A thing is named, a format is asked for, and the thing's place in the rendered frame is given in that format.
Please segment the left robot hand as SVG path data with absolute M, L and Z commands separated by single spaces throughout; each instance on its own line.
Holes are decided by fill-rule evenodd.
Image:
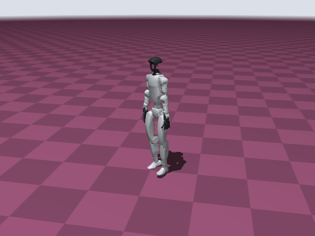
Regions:
M 163 119 L 164 119 L 165 121 L 164 121 L 164 124 L 163 124 L 163 126 L 162 126 L 161 128 L 164 127 L 164 130 L 166 130 L 166 129 L 170 128 L 170 121 L 169 121 L 169 118 L 166 119 L 166 116 L 165 116 L 165 115 L 163 116 Z

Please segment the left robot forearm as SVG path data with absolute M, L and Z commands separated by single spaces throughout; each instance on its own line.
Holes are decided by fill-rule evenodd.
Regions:
M 165 103 L 162 104 L 163 105 L 162 113 L 163 113 L 163 115 L 166 116 L 166 119 L 167 119 L 167 118 L 169 118 L 169 110 L 168 110 L 169 100 L 168 100 L 167 96 L 164 98 L 164 102 Z

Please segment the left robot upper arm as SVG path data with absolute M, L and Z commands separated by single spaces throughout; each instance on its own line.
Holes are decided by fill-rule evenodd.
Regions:
M 168 97 L 168 79 L 166 77 L 159 77 L 159 84 L 161 85 L 161 91 L 163 96 L 160 97 L 161 102 L 164 102 L 164 98 Z

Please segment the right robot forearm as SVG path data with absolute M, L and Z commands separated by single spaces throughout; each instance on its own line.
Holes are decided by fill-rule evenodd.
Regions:
M 148 97 L 148 96 L 145 95 L 145 100 L 144 100 L 144 105 L 143 105 L 143 107 L 146 108 L 146 111 L 148 110 L 149 102 L 150 102 L 150 97 Z

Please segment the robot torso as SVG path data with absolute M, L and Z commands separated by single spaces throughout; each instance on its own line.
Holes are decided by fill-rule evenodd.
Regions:
M 159 84 L 159 77 L 165 76 L 160 73 L 155 73 L 157 75 L 154 76 L 152 74 L 148 76 L 149 94 L 150 99 L 154 101 L 154 107 L 152 107 L 152 115 L 155 118 L 158 118 L 160 116 L 160 113 L 162 113 L 163 111 L 162 104 L 160 103 L 160 97 L 163 96 L 163 94 L 161 91 L 161 85 Z

